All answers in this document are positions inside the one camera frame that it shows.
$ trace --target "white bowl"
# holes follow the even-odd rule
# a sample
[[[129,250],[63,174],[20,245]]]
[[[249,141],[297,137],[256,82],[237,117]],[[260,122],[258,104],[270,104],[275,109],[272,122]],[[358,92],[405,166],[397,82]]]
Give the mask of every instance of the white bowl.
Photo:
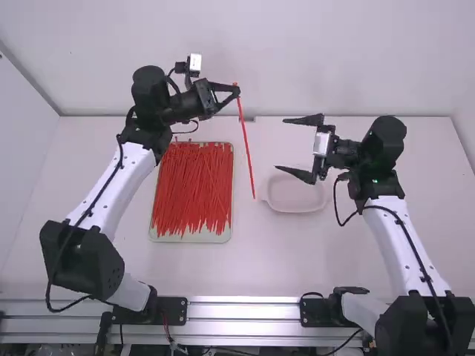
[[[309,185],[283,171],[275,170],[259,189],[259,198],[275,211],[310,213],[319,211],[330,200],[327,184]]]

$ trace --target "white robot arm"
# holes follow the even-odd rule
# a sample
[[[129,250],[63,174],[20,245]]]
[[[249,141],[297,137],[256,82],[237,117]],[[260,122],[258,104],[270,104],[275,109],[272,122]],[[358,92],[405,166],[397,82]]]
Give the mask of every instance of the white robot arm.
[[[328,305],[337,321],[350,321],[376,340],[382,355],[464,355],[475,328],[475,306],[455,297],[430,260],[410,221],[404,192],[394,170],[404,150],[406,127],[394,116],[380,116],[361,142],[341,139],[324,115],[284,122],[317,128],[312,171],[277,166],[308,184],[325,179],[329,168],[345,169],[356,214],[376,237],[390,283],[398,296],[390,306],[359,287],[337,287]]]
[[[125,272],[124,261],[112,242],[131,198],[170,144],[170,125],[186,124],[195,117],[210,119],[240,94],[236,85],[204,78],[191,82],[191,77],[199,75],[200,63],[200,56],[192,54],[187,62],[175,64],[173,70],[186,75],[188,90],[183,93],[170,78],[173,70],[166,76],[161,68],[146,66],[134,73],[131,91],[135,106],[117,135],[119,147],[111,163],[65,221],[50,220],[40,231],[48,275],[45,299],[51,312],[62,312],[90,297],[136,312],[135,317],[143,322],[157,318],[157,291]],[[170,96],[168,84],[175,95]],[[229,95],[220,102],[217,92]],[[52,285],[88,295],[55,309],[50,303]]]

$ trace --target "red straw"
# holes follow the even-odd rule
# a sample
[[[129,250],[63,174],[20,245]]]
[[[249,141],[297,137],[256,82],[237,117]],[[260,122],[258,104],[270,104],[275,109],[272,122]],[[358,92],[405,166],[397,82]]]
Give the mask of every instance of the red straw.
[[[249,178],[251,179],[252,197],[255,199],[254,175],[252,174],[251,154],[249,152],[249,144],[247,143],[246,126],[244,125],[244,114],[243,114],[243,107],[240,104],[240,96],[237,97],[237,108],[239,109],[240,125],[243,128],[244,145],[246,145],[247,165],[249,167]]]

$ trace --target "table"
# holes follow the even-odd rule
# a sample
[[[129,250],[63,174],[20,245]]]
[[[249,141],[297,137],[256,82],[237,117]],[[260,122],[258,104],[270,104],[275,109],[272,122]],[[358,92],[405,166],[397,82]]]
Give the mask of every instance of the table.
[[[312,163],[314,130],[285,125],[280,119],[259,116],[247,124],[258,192],[273,165],[310,167]],[[374,119],[328,117],[326,122],[336,125],[338,135],[360,140]],[[475,225],[471,222],[471,205],[475,200],[475,176],[450,118],[402,120],[408,133],[396,169],[407,195],[411,219],[453,292],[475,297],[475,285],[467,283],[474,267],[471,251],[475,241],[471,237]],[[59,123],[16,243],[1,271],[0,289],[4,293],[0,295],[7,296],[9,303],[18,300],[19,295],[30,300],[42,298],[46,273],[38,231],[48,219],[63,219],[85,196],[112,157],[115,134],[122,125],[123,119],[112,117],[64,118]],[[197,133],[182,135],[180,139],[189,137],[197,141],[228,141],[235,147],[232,238],[222,245],[151,243],[147,233],[155,170],[132,199],[117,230],[114,244],[127,271],[153,284],[159,294],[184,295],[190,300],[215,296],[210,297],[212,304],[220,304],[221,298],[229,297],[228,304],[241,305],[243,298],[233,296],[245,296],[244,300],[256,297],[259,305],[267,305],[272,304],[272,298],[282,297],[293,298],[284,304],[295,308],[295,298],[305,291],[329,294],[334,286],[341,285],[365,286],[377,297],[393,298],[384,261],[363,219],[355,218],[347,227],[339,228],[330,205],[318,214],[278,214],[265,202],[252,199],[237,118],[219,117],[202,122]],[[331,171],[329,183],[337,173]],[[338,198],[341,216],[355,210],[344,185],[338,190]],[[75,296],[59,288],[52,293],[52,299]],[[295,324],[294,316],[290,315],[289,320],[294,321],[296,330],[303,332]],[[91,330],[93,334],[96,331],[97,328]],[[257,343],[271,336],[272,342],[275,338],[290,343],[295,339],[276,334],[274,328],[260,329],[258,334],[261,338]],[[247,343],[251,339],[240,340]],[[302,345],[306,343],[312,342],[301,341]]]

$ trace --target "black cable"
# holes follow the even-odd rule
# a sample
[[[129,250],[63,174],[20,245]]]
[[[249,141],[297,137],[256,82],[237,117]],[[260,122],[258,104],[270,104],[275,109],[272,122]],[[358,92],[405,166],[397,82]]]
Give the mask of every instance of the black cable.
[[[309,295],[315,295],[317,297],[325,299],[325,297],[322,293],[318,293],[317,291],[308,291],[307,293],[302,294],[302,296],[300,297],[300,301],[302,301],[302,299],[304,299],[305,297],[308,297]]]
[[[198,130],[198,128],[200,127],[200,123],[197,121],[197,120],[190,120],[190,122],[194,122],[196,127],[191,130],[191,131],[178,131],[178,132],[172,132],[171,134],[172,135],[179,135],[179,134],[192,134],[194,132],[196,132]]]
[[[120,331],[120,344],[124,346],[124,332],[122,330],[122,324],[119,324],[119,331]]]
[[[351,220],[351,218],[354,217],[358,212],[354,211],[353,213],[351,213],[351,215],[349,217],[347,217],[345,219],[345,221],[343,221],[343,222],[340,221],[340,216],[338,215],[338,209],[336,207],[336,185],[340,181],[341,181],[341,179],[340,179],[340,177],[338,177],[337,179],[335,179],[335,182],[333,183],[333,207],[335,208],[335,217],[336,217],[337,223],[340,226],[345,226]]]
[[[359,332],[362,332],[363,329],[360,328],[358,330],[356,330],[355,332],[353,332],[349,338],[347,338],[347,340],[342,343],[339,347],[333,349],[332,351],[330,352],[327,352],[326,354],[315,354],[315,356],[330,356],[330,355],[333,355],[335,354],[336,352],[340,351],[341,349],[343,349]]]
[[[350,221],[350,219],[358,213],[358,211],[354,211],[353,213],[351,213],[351,215],[348,218],[346,218],[346,220],[343,221],[343,223],[340,222],[340,219],[338,217],[338,209],[336,207],[336,185],[340,180],[341,180],[340,177],[338,177],[335,180],[335,184],[333,185],[333,203],[335,206],[335,215],[336,215],[338,224],[340,226],[345,226]],[[437,297],[437,294],[436,294],[436,290],[433,287],[432,279],[430,278],[430,275],[428,274],[427,269],[425,269],[424,263],[422,262],[422,258],[419,256],[419,253],[417,252],[417,248],[414,245],[413,240],[410,238],[409,231],[407,231],[404,222],[402,221],[402,219],[399,217],[399,215],[396,212],[392,211],[389,208],[386,208],[385,206],[369,205],[369,206],[364,206],[362,210],[367,210],[367,209],[378,209],[378,210],[386,211],[388,214],[391,214],[396,219],[396,224],[399,225],[401,229],[403,230],[404,235],[406,236],[406,239],[409,242],[410,248],[413,251],[414,256],[416,257],[417,263],[419,264],[420,270],[422,272],[422,276],[424,277],[424,280],[422,282],[426,282],[427,286],[430,289],[430,293],[432,294],[432,298],[434,299],[434,302],[436,304],[437,312],[439,313],[440,320],[442,321],[442,326],[444,327],[444,332],[445,332],[445,336],[447,338],[447,343],[448,343],[448,349],[451,351],[451,355],[453,355],[453,342],[452,342],[452,337],[451,337],[451,331],[448,328],[447,319],[445,318],[444,312],[442,310],[442,306],[440,305],[439,298]]]
[[[212,348],[216,349],[216,350],[231,352],[231,353],[238,354],[238,355],[243,355],[243,356],[258,356],[258,354],[252,354],[251,352],[228,349],[227,347],[222,347],[222,346],[216,346],[216,347],[212,347]]]
[[[117,144],[119,145],[119,162],[117,163],[115,169],[112,171],[112,174],[109,176],[109,178],[105,181],[104,185],[100,189],[99,193],[97,193],[96,197],[94,198],[93,202],[89,205],[89,207],[82,213],[81,217],[77,220],[77,222],[71,227],[69,230],[68,235],[66,236],[65,240],[61,244],[61,247],[58,250],[58,256],[56,257],[55,263],[53,264],[53,269],[51,270],[51,278],[48,278],[47,285],[46,285],[46,292],[45,292],[45,302],[46,302],[46,307],[47,310],[49,310],[52,313],[60,313],[63,312],[66,309],[72,308],[78,303],[81,303],[83,300],[86,299],[93,299],[92,295],[85,295],[84,297],[79,298],[78,300],[73,301],[72,303],[66,305],[63,308],[60,309],[55,309],[51,305],[51,300],[50,300],[50,293],[51,293],[51,286],[53,285],[53,280],[54,277],[56,276],[57,269],[59,266],[59,263],[61,262],[61,258],[63,253],[65,252],[66,246],[69,243],[69,240],[73,236],[73,233],[77,229],[79,225],[84,221],[84,219],[88,216],[92,216],[92,209],[94,209],[94,206],[96,203],[99,201],[100,197],[104,193],[105,189],[108,187],[108,185],[111,183],[112,179],[114,176],[117,174],[119,169],[123,168],[122,166],[122,161],[124,157],[124,150],[122,148],[122,144],[120,143],[120,135],[116,135],[117,139]]]

